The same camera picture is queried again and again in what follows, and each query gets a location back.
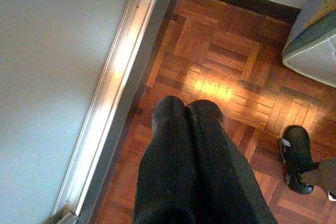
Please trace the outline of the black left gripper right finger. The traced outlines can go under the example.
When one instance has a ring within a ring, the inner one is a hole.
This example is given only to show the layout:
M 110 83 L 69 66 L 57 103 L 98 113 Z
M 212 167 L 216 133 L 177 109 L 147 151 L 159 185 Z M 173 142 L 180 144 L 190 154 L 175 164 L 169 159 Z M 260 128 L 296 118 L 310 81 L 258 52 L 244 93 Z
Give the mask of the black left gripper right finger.
M 277 224 L 254 172 L 223 128 L 224 116 L 212 101 L 187 106 L 197 169 L 212 210 L 221 224 Z

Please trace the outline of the grey mattress with green piping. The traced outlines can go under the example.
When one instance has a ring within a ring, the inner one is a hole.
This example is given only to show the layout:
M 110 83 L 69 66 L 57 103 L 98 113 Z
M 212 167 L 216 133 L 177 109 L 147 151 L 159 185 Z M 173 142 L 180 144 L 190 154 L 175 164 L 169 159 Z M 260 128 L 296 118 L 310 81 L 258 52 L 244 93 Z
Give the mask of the grey mattress with green piping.
M 309 0 L 305 4 L 288 36 L 282 63 L 336 88 L 336 0 Z

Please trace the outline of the black robot left foot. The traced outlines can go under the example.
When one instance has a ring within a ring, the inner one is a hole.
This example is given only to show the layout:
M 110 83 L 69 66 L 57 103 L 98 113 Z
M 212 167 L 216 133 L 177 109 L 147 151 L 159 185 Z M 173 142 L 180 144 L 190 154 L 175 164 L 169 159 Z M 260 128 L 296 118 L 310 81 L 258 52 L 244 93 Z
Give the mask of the black robot left foot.
M 314 186 L 301 180 L 301 175 L 313 167 L 308 132 L 299 125 L 288 126 L 280 139 L 279 147 L 289 189 L 302 195 L 312 193 Z

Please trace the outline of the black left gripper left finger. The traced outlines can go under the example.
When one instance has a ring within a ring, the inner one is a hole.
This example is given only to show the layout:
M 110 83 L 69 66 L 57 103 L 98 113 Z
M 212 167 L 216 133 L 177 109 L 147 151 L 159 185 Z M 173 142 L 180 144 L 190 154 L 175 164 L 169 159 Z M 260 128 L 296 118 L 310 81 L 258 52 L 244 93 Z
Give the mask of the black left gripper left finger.
M 196 170 L 185 106 L 163 98 L 139 166 L 132 224 L 196 224 Z

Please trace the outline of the frosted glass sliding door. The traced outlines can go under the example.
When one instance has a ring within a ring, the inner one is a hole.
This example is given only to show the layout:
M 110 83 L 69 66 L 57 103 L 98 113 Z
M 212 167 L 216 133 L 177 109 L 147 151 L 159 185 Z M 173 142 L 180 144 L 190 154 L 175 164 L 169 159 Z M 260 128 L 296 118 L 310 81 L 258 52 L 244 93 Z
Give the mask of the frosted glass sliding door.
M 0 0 L 0 224 L 88 223 L 173 0 Z

